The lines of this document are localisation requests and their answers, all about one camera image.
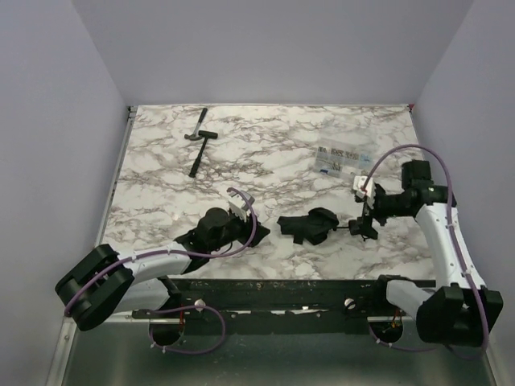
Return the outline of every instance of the wire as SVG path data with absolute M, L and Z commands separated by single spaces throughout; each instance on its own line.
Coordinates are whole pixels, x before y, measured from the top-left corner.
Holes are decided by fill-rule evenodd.
M 224 251 L 224 253 L 227 253 L 227 252 L 228 252 L 228 251 L 230 251 L 232 248 L 233 248 L 233 243 L 231 242 L 231 244 L 229 244 L 229 247 Z
M 180 311 L 179 325 L 180 325 L 180 330 L 182 331 L 184 328 L 184 310 Z
M 467 283 L 470 286 L 472 293 L 474 295 L 474 298 L 477 303 L 477 308 L 480 313 L 480 320 L 481 320 L 481 328 L 483 330 L 483 342 L 481 344 L 481 351 L 479 355 L 476 355 L 474 357 L 471 356 L 464 356 L 459 354 L 458 352 L 452 350 L 456 356 L 462 358 L 462 359 L 479 359 L 484 352 L 486 351 L 488 347 L 488 338 L 489 338 L 489 329 L 488 329 L 488 320 L 486 319 L 486 312 L 484 309 L 484 304 L 481 301 L 481 296 L 479 293 L 479 290 L 476 288 L 476 283 L 473 281 L 471 274 L 468 272 L 467 268 L 467 262 L 465 261 L 464 255 L 461 251 L 461 247 L 459 246 L 458 237 L 456 236 L 456 231 L 454 229 L 454 224 L 452 223 L 452 182 L 451 182 L 451 175 L 449 173 L 449 170 L 447 169 L 447 166 L 445 162 L 442 160 L 442 158 L 434 152 L 432 149 L 429 149 L 428 147 L 418 145 L 418 144 L 409 144 L 409 145 L 400 145 L 397 147 L 394 147 L 393 149 L 387 151 L 385 154 L 383 154 L 376 162 L 376 164 L 373 166 L 372 170 L 370 171 L 369 175 L 367 176 L 367 179 L 365 180 L 365 183 L 363 184 L 362 189 L 366 190 L 367 184 L 369 183 L 370 179 L 372 178 L 374 172 L 377 170 L 379 165 L 388 157 L 389 155 L 398 152 L 399 150 L 409 149 L 409 148 L 415 148 L 415 149 L 421 149 L 425 150 L 427 153 L 432 154 L 439 162 L 443 169 L 443 173 L 445 174 L 445 179 L 447 180 L 447 229 L 449 230 L 449 236 L 451 237 L 451 242 L 454 247 L 454 250 L 456 251 L 456 256 L 458 257 L 459 265 L 461 267 L 461 270 L 463 271 L 463 276 L 467 279 Z
M 247 198 L 245 197 L 245 195 L 243 193 L 241 193 L 238 189 L 235 189 L 233 187 L 230 187 L 229 189 L 227 189 L 227 192 L 229 192 L 229 191 L 234 191 L 243 199 L 243 201 L 245 202 L 245 204 L 247 205 L 247 207 L 250 210 L 250 217 L 252 219 L 252 231 L 250 232 L 250 237 L 236 251 L 229 252 L 229 253 L 221 253 L 220 255 L 208 255 L 207 253 L 188 252 L 188 251 L 181 251 L 181 250 L 168 250 L 167 248 L 162 248 L 162 249 L 156 249 L 154 251 L 150 251 L 150 252 L 146 252 L 146 253 L 141 253 L 136 256 L 136 260 L 144 259 L 147 257 L 152 257 L 155 255 L 160 255 L 162 253 L 167 253 L 169 255 L 174 253 L 174 254 L 186 255 L 186 256 L 190 256 L 190 257 L 194 256 L 194 257 L 204 257 L 207 259 L 216 259 L 218 257 L 234 256 L 234 255 L 238 254 L 239 252 L 243 251 L 244 249 L 246 249 L 247 247 L 249 247 L 250 243 L 252 243 L 254 236 L 256 236 L 256 231 L 258 229 L 258 219 L 256 217 L 256 213 L 255 213 L 254 209 L 252 208 L 252 204 L 250 203 L 250 201 L 247 200 Z M 64 307 L 64 316 L 70 316 L 70 314 L 71 314 L 70 311 L 72 310 L 72 308 L 75 305 L 75 303 L 77 302 L 77 300 L 84 294 L 84 292 L 89 290 L 89 288 L 91 288 L 92 285 L 94 285 L 98 280 L 103 278 L 104 275 L 106 275 L 113 269 L 117 268 L 118 266 L 123 265 L 132 260 L 133 260 L 132 257 L 127 257 L 125 259 L 121 259 L 121 260 L 116 261 L 113 264 L 109 265 L 108 267 L 104 268 L 99 273 L 97 273 L 91 280 L 89 280 L 86 284 L 84 284 L 84 286 L 81 289 L 79 289 L 76 292 L 76 294 L 70 299 L 68 304 Z
M 382 340 L 380 340 L 376 333 L 373 332 L 373 329 L 372 327 L 369 325 L 369 333 L 370 335 L 372 336 L 373 340 L 376 341 L 377 344 L 381 344 L 382 346 L 384 347 L 388 347 L 388 348 L 391 348 L 393 350 L 397 350 L 397 351 L 404 351 L 404 352 L 428 352 L 428 351 L 433 351 L 436 349 L 436 347 L 428 347 L 428 348 L 412 348 L 412 347 L 398 347 L 398 346 L 394 346 L 392 345 L 392 343 L 387 343 L 387 342 L 384 342 Z
M 150 347 L 158 347 L 163 350 L 163 353 L 165 351 L 169 351 L 169 352 L 175 352 L 177 354 L 185 354 L 185 355 L 202 355 L 202 354 L 208 354 L 209 352 L 215 351 L 225 341 L 225 331 L 226 331 L 224 317 L 218 310 L 216 310 L 210 306 L 183 306 L 183 307 L 178 307 L 178 308 L 172 308 L 170 310 L 156 310 L 156 311 L 148 310 L 147 312 L 150 312 L 151 314 L 162 315 L 162 314 L 169 314 L 171 312 L 179 312 L 179 311 L 182 312 L 182 311 L 186 311 L 186 310 L 198 310 L 199 308 L 213 312 L 220 319 L 222 332 L 220 334 L 220 339 L 218 339 L 218 341 L 215 344 L 213 344 L 209 348 L 205 348 L 203 350 L 197 350 L 197 351 L 181 350 L 179 348 L 173 348 L 173 347 L 169 347 L 169 346 L 160 346 L 154 341 L 154 332 L 152 331 L 152 327 L 149 327 L 148 336 L 150 338 L 150 341 L 152 342 L 152 345 Z
M 395 328 L 395 319 L 397 318 L 397 315 L 399 315 L 398 308 L 395 309 L 395 313 L 393 314 L 393 318 L 392 318 L 392 322 L 391 322 L 392 328 Z

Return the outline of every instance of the marble table surface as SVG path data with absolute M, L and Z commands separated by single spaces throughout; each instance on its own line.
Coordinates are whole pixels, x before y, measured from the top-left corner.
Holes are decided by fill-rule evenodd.
M 405 106 L 213 105 L 202 129 L 210 141 L 196 179 L 187 174 L 200 142 L 184 139 L 196 125 L 199 105 L 140 106 L 117 181 L 104 242 L 115 249 L 164 245 L 196 226 L 210 207 L 227 208 L 228 187 L 256 198 L 258 219 L 271 230 L 256 248 L 238 257 L 213 259 L 185 277 L 265 279 L 365 279 L 382 273 L 432 278 L 424 235 L 413 219 L 376 224 L 378 240 L 364 242 L 342 229 L 322 244 L 293 244 L 276 224 L 279 216 L 301 216 L 314 207 L 338 215 L 340 225 L 357 217 L 361 205 L 352 178 L 313 171 L 321 137 L 370 144 L 381 155 L 416 142 Z M 400 166 L 418 150 L 387 158 L 376 181 L 399 192 Z

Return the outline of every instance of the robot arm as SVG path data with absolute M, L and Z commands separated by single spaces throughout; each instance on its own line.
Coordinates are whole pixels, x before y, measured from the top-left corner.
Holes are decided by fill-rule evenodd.
M 434 293 L 418 288 L 405 277 L 383 277 L 385 299 L 404 310 L 417 322 L 420 338 L 427 343 L 478 347 L 483 334 L 480 315 L 470 284 L 466 280 L 447 229 L 447 187 L 435 186 L 427 161 L 411 161 L 402 165 L 402 188 L 398 195 L 387 195 L 378 184 L 362 189 L 366 178 L 356 177 L 356 200 L 364 203 L 363 214 L 349 221 L 351 234 L 377 239 L 373 220 L 384 225 L 388 218 L 413 216 L 426 237 L 435 267 Z M 503 302 L 501 294 L 487 289 L 468 253 L 458 222 L 453 199 L 452 223 L 467 266 L 467 273 L 480 292 L 491 330 Z
M 241 193 L 248 203 L 253 202 L 248 193 Z M 233 195 L 229 211 L 209 209 L 196 228 L 161 248 L 118 253 L 108 244 L 99 245 L 57 283 L 56 292 L 82 331 L 103 323 L 113 312 L 158 309 L 170 296 L 163 280 L 158 279 L 195 271 L 209 262 L 213 251 L 234 241 L 254 247 L 270 233 L 255 219 L 255 232 L 249 241 L 254 226 L 247 215 L 249 209 L 244 200 Z M 76 300 L 68 306 L 73 298 Z

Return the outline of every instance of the lavender wall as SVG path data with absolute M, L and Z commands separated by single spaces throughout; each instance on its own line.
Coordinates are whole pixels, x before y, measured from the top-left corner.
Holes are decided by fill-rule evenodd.
M 412 103 L 472 0 L 74 0 L 126 102 Z
M 45 383 L 126 107 L 69 0 L 0 2 L 0 384 Z
M 414 110 L 420 142 L 451 168 L 474 262 L 504 296 L 494 331 L 508 363 L 515 358 L 513 20 L 513 0 L 476 0 Z

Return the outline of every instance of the bolt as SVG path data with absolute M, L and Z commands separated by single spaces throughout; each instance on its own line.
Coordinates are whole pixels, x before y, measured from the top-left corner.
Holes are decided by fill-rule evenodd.
M 206 302 L 202 299 L 195 300 L 195 306 L 198 306 L 199 308 L 196 308 L 197 311 L 201 312 L 204 307 L 206 307 Z
M 347 310 L 352 310 L 353 308 L 356 308 L 356 303 L 354 302 L 354 299 L 346 298 L 344 301 L 344 306 Z

